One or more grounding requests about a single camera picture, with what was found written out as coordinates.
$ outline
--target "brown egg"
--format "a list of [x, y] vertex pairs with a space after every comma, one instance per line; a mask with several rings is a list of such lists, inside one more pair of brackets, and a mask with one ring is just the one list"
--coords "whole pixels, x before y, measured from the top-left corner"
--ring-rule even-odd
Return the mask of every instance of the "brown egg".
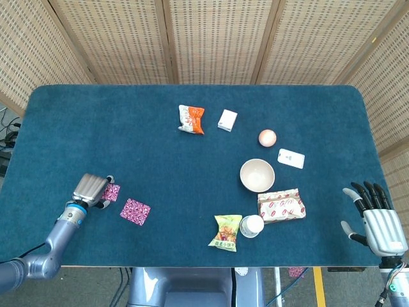
[[271, 147], [277, 141], [277, 135], [273, 130], [269, 129], [263, 130], [260, 132], [260, 135], [258, 136], [258, 141], [264, 147]]

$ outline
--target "yellow floor line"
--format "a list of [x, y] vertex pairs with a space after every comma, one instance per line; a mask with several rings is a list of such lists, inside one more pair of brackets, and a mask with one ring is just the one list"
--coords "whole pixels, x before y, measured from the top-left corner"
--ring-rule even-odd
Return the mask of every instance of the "yellow floor line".
[[315, 293], [317, 295], [317, 307], [325, 307], [324, 284], [322, 282], [321, 267], [314, 267]]

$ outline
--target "robotic arm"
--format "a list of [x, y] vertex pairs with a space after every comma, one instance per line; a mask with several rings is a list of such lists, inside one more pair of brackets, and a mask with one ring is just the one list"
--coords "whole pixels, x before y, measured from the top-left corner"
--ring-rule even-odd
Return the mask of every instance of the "robotic arm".
[[50, 251], [44, 255], [24, 255], [0, 263], [0, 294], [18, 288], [26, 278], [51, 279], [58, 273], [63, 253], [88, 209], [104, 209], [110, 204], [109, 201], [100, 201], [109, 182], [114, 182], [113, 176], [102, 178], [85, 174], [82, 177], [73, 193], [73, 200], [66, 203], [64, 212], [45, 240]]
[[409, 307], [409, 269], [402, 261], [408, 244], [397, 213], [380, 185], [364, 182], [369, 194], [361, 185], [351, 185], [357, 192], [348, 188], [343, 191], [357, 207], [366, 236], [354, 232], [346, 221], [341, 221], [341, 226], [349, 239], [368, 246], [382, 259], [379, 268], [385, 288], [375, 307], [382, 307], [388, 293], [392, 307]]

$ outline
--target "purple candy wrapper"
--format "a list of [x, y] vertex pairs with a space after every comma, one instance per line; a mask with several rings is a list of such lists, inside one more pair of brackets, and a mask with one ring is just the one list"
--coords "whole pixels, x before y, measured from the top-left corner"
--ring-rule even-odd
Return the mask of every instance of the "purple candy wrapper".
[[288, 275], [290, 277], [299, 277], [303, 272], [304, 272], [305, 267], [289, 267], [288, 268]]
[[145, 223], [151, 207], [129, 198], [123, 207], [120, 216], [139, 226]]
[[120, 188], [118, 184], [108, 184], [101, 198], [103, 200], [116, 201]]

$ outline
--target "green snack bag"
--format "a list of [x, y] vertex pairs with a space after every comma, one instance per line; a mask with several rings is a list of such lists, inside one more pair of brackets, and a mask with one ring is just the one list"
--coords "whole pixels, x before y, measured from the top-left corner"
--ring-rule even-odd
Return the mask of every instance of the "green snack bag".
[[215, 216], [219, 232], [208, 246], [236, 251], [236, 236], [242, 216]]

